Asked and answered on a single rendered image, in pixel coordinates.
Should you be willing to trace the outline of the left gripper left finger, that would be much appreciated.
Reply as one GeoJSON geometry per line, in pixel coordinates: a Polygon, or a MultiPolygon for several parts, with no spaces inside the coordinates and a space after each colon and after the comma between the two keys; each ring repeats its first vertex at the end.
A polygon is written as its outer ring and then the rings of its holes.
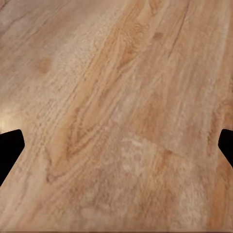
{"type": "Polygon", "coordinates": [[[20,129],[0,134],[0,186],[25,148],[20,129]]]}

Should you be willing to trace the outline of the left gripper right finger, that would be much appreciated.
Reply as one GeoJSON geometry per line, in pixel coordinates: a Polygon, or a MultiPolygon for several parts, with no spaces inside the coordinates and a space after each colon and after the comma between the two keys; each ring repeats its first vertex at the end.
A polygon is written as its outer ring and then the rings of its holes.
{"type": "Polygon", "coordinates": [[[218,147],[233,167],[233,131],[227,129],[221,131],[218,147]]]}

